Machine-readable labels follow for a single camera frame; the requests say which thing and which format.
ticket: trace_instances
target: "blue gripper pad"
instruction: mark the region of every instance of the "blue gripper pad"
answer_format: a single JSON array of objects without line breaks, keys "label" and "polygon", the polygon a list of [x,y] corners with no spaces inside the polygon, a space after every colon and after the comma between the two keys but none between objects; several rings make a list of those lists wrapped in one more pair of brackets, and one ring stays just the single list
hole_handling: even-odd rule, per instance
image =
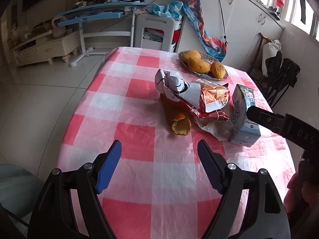
[{"label": "blue gripper pad", "polygon": [[97,194],[100,194],[106,189],[111,181],[112,175],[115,171],[117,163],[119,162],[122,154],[122,144],[120,141],[115,140],[109,151],[108,156],[102,164],[98,172],[98,181],[95,186]]},{"label": "blue gripper pad", "polygon": [[197,153],[212,187],[223,194],[223,172],[227,162],[220,154],[213,153],[203,139],[198,142]]}]

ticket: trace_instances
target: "checkered tablecloth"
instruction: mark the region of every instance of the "checkered tablecloth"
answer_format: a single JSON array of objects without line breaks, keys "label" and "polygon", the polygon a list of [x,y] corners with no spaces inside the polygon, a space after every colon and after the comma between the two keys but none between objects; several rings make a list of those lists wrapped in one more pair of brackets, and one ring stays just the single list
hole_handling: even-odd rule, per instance
[{"label": "checkered tablecloth", "polygon": [[[221,196],[211,187],[198,158],[201,139],[243,170],[266,168],[283,199],[295,172],[285,139],[260,127],[261,138],[248,148],[220,142],[195,124],[189,135],[174,135],[154,85],[159,68],[185,81],[197,79],[183,68],[176,53],[129,47],[110,52],[80,100],[61,146],[58,167],[70,171],[106,152],[114,139],[121,141],[121,159],[109,187],[99,195],[116,237],[193,239],[203,235]],[[247,73],[226,69],[229,78],[220,83],[229,83],[231,95],[236,84],[248,86],[255,91],[256,105],[271,110]],[[74,199],[78,225],[84,229]],[[232,234],[239,230],[246,200],[244,191]]]}]

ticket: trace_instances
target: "desk leg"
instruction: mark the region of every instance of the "desk leg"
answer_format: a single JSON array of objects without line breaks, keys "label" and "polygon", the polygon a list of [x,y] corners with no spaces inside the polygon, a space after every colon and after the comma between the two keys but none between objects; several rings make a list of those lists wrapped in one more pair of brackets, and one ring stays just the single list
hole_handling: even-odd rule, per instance
[{"label": "desk leg", "polygon": [[85,53],[85,44],[84,44],[82,23],[79,23],[79,33],[80,33],[81,51],[82,51],[82,54],[84,54]]},{"label": "desk leg", "polygon": [[130,43],[130,47],[133,47],[133,41],[134,41],[134,23],[135,23],[135,10],[133,9],[132,25],[131,25],[131,43]]}]

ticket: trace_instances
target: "kettlebell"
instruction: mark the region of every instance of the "kettlebell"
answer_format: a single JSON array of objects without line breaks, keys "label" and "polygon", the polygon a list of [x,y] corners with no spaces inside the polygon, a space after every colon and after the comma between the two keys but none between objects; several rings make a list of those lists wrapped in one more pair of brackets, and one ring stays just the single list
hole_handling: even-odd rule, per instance
[{"label": "kettlebell", "polygon": [[59,27],[59,26],[55,25],[55,23],[54,23],[56,20],[60,20],[60,19],[66,20],[66,17],[65,16],[58,16],[56,18],[53,18],[51,21],[52,28],[53,28],[52,36],[54,38],[62,37],[66,33],[65,26]]}]

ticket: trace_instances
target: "red and white package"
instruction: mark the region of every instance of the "red and white package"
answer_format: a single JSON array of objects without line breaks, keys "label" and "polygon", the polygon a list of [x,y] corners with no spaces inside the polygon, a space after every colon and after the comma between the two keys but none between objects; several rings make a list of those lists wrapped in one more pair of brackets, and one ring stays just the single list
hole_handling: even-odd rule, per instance
[{"label": "red and white package", "polygon": [[204,79],[184,82],[183,79],[162,69],[155,75],[155,85],[173,104],[194,116],[228,120],[228,116],[221,110],[230,99],[226,86],[213,84]]}]

